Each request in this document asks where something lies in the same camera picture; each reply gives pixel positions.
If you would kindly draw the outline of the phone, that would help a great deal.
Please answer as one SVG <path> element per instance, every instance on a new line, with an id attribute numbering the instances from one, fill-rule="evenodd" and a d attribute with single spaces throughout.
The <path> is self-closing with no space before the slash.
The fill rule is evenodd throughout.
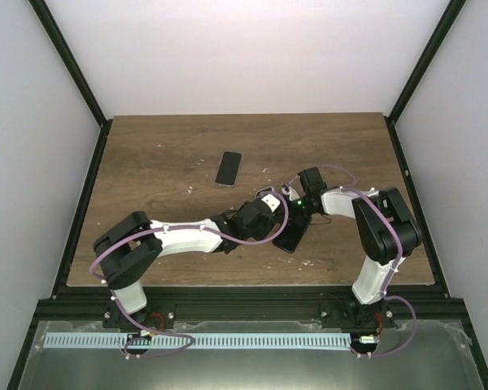
<path id="1" fill-rule="evenodd" d="M 268 193 L 271 193 L 274 191 L 274 187 L 272 186 L 268 186 L 268 187 L 265 187 L 265 188 L 261 188 L 260 190 L 258 190 L 255 194 L 255 197 L 256 198 L 261 198 L 265 195 L 267 195 Z"/>

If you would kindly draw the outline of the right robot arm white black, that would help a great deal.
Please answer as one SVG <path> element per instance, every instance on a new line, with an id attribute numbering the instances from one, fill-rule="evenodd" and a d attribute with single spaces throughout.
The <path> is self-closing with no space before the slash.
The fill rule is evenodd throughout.
<path id="1" fill-rule="evenodd" d="M 273 244 L 293 253 L 316 214 L 353 219 L 365 259 L 352 284 L 353 297 L 342 301 L 341 317 L 354 327 L 364 327 L 381 317 L 377 304 L 388 297 L 387 289 L 399 265 L 421 245 L 422 231 L 397 188 L 367 192 L 353 184 L 330 188 L 318 167 L 299 172 L 297 180 L 303 195 L 298 195 L 291 182 L 281 188 L 290 217 Z"/>

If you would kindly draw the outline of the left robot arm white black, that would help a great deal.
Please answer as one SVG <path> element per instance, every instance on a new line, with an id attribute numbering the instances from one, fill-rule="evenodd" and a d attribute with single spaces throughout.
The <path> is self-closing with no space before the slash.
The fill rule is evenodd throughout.
<path id="1" fill-rule="evenodd" d="M 229 253 L 239 245 L 260 245 L 270 241 L 277 219 L 284 214 L 281 201 L 272 194 L 190 223 L 151 220 L 143 211 L 133 212 L 100 236 L 93 249 L 92 273 L 113 292 L 122 307 L 121 318 L 133 328 L 143 327 L 150 308 L 142 287 L 142 276 L 158 258 L 183 253 Z"/>

